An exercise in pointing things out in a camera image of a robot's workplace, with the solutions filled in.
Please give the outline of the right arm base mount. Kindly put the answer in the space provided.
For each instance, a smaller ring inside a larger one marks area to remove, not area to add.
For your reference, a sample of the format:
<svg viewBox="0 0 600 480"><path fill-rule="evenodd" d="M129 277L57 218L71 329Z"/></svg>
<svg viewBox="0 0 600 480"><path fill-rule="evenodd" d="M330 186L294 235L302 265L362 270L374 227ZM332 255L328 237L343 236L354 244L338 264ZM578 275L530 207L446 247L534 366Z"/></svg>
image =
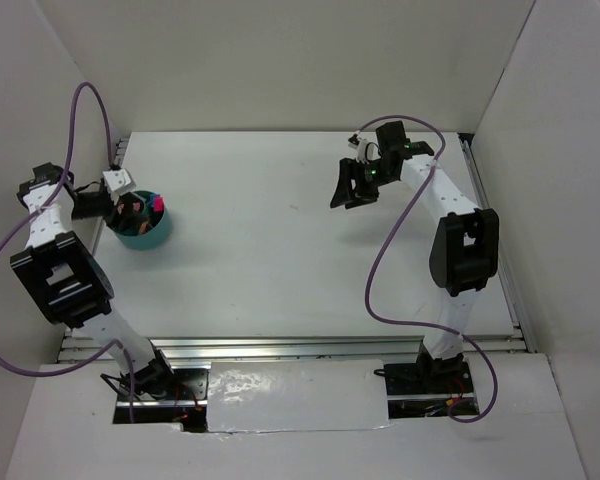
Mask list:
<svg viewBox="0 0 600 480"><path fill-rule="evenodd" d="M447 417L449 409L458 417L479 414L468 362L455 370L434 374L432 365L417 359L411 363L384 363L373 370L383 379L388 417L396 419Z"/></svg>

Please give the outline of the teal round organizer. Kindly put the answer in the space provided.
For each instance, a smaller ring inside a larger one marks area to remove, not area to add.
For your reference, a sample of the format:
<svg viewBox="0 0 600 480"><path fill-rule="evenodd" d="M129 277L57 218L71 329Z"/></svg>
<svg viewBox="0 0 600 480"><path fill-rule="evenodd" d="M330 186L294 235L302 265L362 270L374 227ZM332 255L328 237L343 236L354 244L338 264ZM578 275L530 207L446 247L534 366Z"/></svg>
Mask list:
<svg viewBox="0 0 600 480"><path fill-rule="evenodd" d="M160 213L155 213L153 209L149 209L147 207L146 201L149 195L160 195L158 193L154 193L151 191L137 190L125 195L136 195L140 197L145 203L144 212L149 215L150 218L150 226L151 230L143 235L125 235L115 232L110 228L110 222L108 224L109 228L113 231L116 237L121 241L121 243L132 250L151 250L161 246L166 240L169 238L173 223L171 220L171 216L167 210L165 201L164 201L164 211Z"/></svg>

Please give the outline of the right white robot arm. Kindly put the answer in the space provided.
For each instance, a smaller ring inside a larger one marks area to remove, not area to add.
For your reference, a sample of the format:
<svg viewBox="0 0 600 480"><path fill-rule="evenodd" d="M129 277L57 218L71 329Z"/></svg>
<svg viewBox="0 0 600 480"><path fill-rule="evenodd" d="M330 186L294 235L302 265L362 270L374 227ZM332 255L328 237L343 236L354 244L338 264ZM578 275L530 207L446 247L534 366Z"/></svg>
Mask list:
<svg viewBox="0 0 600 480"><path fill-rule="evenodd" d="M428 392L440 391L460 375L463 342L479 293L498 270L499 217L470 200L440 168L441 149L413 141L404 117L374 121L375 141L355 131L348 139L353 158L339 162L332 208L352 209L376 202L385 185L414 189L436 226L428 267L443 292L438 321L428 325L416 359L416 379Z"/></svg>

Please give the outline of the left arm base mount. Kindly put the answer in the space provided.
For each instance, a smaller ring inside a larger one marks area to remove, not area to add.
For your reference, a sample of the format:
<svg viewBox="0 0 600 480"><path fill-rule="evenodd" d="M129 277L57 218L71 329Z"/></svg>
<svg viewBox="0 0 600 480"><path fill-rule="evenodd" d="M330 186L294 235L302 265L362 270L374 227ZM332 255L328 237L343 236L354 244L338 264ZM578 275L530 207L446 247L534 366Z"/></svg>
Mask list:
<svg viewBox="0 0 600 480"><path fill-rule="evenodd" d="M173 424L184 432L208 431L207 367L172 368L158 359L132 374L100 378L116 394L115 424Z"/></svg>

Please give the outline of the pink capped black highlighter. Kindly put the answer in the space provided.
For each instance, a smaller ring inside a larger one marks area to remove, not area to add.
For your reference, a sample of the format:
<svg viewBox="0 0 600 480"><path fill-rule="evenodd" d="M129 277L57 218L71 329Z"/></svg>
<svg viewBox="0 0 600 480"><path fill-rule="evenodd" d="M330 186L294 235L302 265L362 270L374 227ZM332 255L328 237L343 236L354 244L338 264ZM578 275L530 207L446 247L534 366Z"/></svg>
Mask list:
<svg viewBox="0 0 600 480"><path fill-rule="evenodd" d="M156 195L152 198L152 209L155 213L164 211L164 199L160 195Z"/></svg>

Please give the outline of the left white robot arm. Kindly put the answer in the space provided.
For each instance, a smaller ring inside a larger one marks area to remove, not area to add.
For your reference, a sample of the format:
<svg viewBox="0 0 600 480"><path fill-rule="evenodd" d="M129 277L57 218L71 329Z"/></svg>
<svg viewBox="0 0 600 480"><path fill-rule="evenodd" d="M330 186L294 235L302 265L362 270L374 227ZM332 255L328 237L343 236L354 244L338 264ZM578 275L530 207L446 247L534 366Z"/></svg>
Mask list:
<svg viewBox="0 0 600 480"><path fill-rule="evenodd" d="M32 179L17 192L32 216L29 237L10 265L50 323L80 331L100 346L113 343L110 354L120 367L121 384L136 396L163 400L176 390L176 372L115 308L108 277L73 230L76 220L100 217L109 227L136 221L147 231L147 203L134 188L120 166L104 171L93 192L75 186L73 174L58 165L34 168Z"/></svg>

